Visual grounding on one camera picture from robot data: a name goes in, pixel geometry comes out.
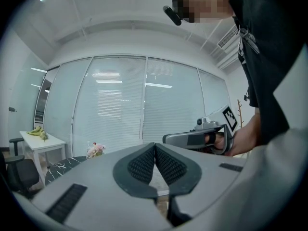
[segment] ceiling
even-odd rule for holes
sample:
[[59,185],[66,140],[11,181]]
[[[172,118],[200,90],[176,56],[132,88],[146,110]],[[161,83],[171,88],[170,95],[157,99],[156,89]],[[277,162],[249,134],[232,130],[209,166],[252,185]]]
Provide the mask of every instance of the ceiling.
[[175,26],[163,12],[171,0],[29,0],[13,27],[28,47],[47,64],[64,43],[111,29],[147,29],[189,40],[217,63],[227,53],[217,47],[234,26],[232,18],[206,24]]

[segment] black t-shirt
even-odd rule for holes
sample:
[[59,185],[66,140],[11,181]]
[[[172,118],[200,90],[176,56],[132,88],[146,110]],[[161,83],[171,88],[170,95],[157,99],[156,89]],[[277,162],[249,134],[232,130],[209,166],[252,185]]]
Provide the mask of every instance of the black t-shirt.
[[244,56],[239,55],[239,59],[249,84],[250,105],[260,109],[261,139],[266,144],[289,128],[273,92],[305,43],[294,11],[303,8],[298,7],[301,3],[291,0],[230,0],[229,3],[242,38]]

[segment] person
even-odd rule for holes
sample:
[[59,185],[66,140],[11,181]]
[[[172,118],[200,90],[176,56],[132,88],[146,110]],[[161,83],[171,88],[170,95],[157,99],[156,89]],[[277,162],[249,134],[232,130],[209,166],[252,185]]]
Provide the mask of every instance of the person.
[[[288,130],[288,123],[273,92],[296,60],[305,40],[298,18],[304,0],[172,0],[181,19],[190,23],[233,16],[241,36],[239,60],[249,84],[250,106],[256,109],[249,123],[236,131],[229,156],[267,144]],[[224,137],[216,134],[215,147]]]

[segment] marble table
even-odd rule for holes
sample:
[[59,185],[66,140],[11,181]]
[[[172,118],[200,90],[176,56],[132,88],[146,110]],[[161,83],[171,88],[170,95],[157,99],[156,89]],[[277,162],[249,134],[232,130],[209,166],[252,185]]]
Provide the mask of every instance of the marble table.
[[52,183],[55,179],[61,177],[63,174],[67,173],[85,160],[85,156],[77,156],[64,159],[54,165],[51,165],[45,177],[45,185],[47,186]]

